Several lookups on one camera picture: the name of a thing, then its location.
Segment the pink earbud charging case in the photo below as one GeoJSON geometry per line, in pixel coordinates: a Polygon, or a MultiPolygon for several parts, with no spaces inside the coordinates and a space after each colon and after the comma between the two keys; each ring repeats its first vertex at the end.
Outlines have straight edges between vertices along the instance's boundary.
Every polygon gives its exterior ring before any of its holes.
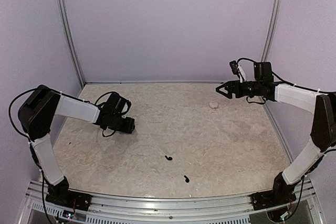
{"type": "Polygon", "coordinates": [[[216,101],[211,101],[211,102],[209,102],[208,105],[211,109],[217,109],[218,108],[218,102],[216,102],[216,101]]]}

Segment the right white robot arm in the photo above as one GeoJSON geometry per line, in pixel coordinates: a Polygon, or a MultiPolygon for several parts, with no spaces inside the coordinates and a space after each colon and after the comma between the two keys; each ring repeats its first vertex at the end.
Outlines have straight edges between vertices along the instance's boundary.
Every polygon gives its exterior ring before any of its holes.
{"type": "Polygon", "coordinates": [[[229,63],[238,80],[227,81],[216,92],[228,99],[261,97],[264,102],[279,102],[294,106],[313,115],[309,140],[296,159],[274,180],[269,192],[273,205],[288,198],[296,184],[310,173],[324,155],[335,151],[335,93],[321,92],[274,79],[270,62],[254,62],[254,80],[248,81],[238,61],[229,63]]]}

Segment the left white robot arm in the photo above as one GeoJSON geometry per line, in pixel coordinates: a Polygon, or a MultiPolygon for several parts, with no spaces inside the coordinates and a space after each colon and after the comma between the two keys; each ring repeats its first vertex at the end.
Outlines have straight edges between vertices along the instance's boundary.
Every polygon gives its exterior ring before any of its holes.
{"type": "Polygon", "coordinates": [[[73,201],[74,195],[52,148],[50,130],[54,116],[92,123],[104,131],[110,129],[113,133],[131,134],[135,130],[135,120],[126,116],[131,102],[114,91],[108,92],[108,96],[106,101],[92,104],[40,85],[30,92],[18,110],[18,119],[49,194],[64,206],[73,201]]]}

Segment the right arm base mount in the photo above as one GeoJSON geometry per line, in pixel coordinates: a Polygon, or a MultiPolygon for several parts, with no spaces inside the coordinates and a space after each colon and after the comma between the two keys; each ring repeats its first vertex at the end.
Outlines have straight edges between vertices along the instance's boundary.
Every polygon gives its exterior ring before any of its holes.
{"type": "Polygon", "coordinates": [[[253,193],[250,196],[254,210],[262,210],[295,201],[297,198],[294,193],[275,194],[272,190],[253,193]]]}

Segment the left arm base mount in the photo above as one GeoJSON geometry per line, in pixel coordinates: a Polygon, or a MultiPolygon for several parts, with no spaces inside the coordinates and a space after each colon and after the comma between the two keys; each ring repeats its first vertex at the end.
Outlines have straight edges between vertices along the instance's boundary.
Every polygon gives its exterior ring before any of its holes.
{"type": "Polygon", "coordinates": [[[92,196],[90,194],[71,190],[67,191],[64,196],[52,193],[48,193],[46,196],[46,201],[49,203],[82,211],[88,211],[91,199],[92,196]]]}

